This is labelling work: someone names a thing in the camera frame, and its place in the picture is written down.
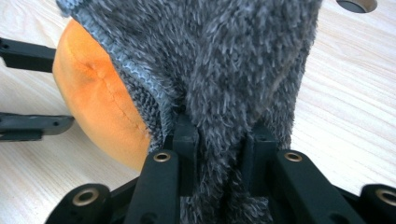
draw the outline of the gray fuzzy sock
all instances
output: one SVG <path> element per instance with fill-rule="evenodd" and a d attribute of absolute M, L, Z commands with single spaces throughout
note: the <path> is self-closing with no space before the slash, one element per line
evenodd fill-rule
<path fill-rule="evenodd" d="M 203 137 L 182 223 L 270 222 L 236 169 L 260 119 L 290 147 L 293 111 L 321 0 L 58 0 L 109 53 L 161 148 L 186 108 Z"/>

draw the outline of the light wood surface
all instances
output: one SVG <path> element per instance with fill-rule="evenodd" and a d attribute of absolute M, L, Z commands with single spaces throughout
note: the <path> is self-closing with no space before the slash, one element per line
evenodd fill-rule
<path fill-rule="evenodd" d="M 396 186 L 396 5 L 356 14 L 324 0 L 296 108 L 292 148 L 334 185 L 359 194 Z M 54 1 L 0 2 L 0 36 L 56 48 L 68 19 Z M 0 64 L 0 111 L 68 115 L 51 74 Z M 71 189 L 114 189 L 136 172 L 113 161 L 75 124 L 40 142 L 0 143 L 0 223 L 43 223 Z"/>

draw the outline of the black clamp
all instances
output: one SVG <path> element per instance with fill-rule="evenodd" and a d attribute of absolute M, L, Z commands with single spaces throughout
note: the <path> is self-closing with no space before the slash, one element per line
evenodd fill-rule
<path fill-rule="evenodd" d="M 105 200 L 93 200 L 96 194 L 87 191 L 97 187 L 99 192 L 103 185 L 78 187 L 61 200 L 47 223 L 71 223 L 66 221 L 70 218 L 81 224 L 179 223 L 179 197 L 191 195 L 198 179 L 198 136 L 188 118 L 180 116 L 164 150 L 147 156 L 138 178 L 106 194 Z M 274 137 L 262 125 L 252 136 L 242 155 L 244 186 L 252 197 L 269 198 L 275 223 L 396 223 L 395 188 L 369 185 L 355 196 L 334 187 L 305 154 L 277 151 Z M 78 206 L 75 198 L 88 203 Z"/>

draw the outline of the black plastic arm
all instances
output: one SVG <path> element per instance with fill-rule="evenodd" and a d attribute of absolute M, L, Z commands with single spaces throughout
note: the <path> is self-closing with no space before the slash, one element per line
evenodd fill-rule
<path fill-rule="evenodd" d="M 18 115 L 0 113 L 1 141 L 34 141 L 43 135 L 60 134 L 73 125 L 70 116 Z"/>
<path fill-rule="evenodd" d="M 0 37 L 0 56 L 7 67 L 52 72 L 56 49 Z"/>

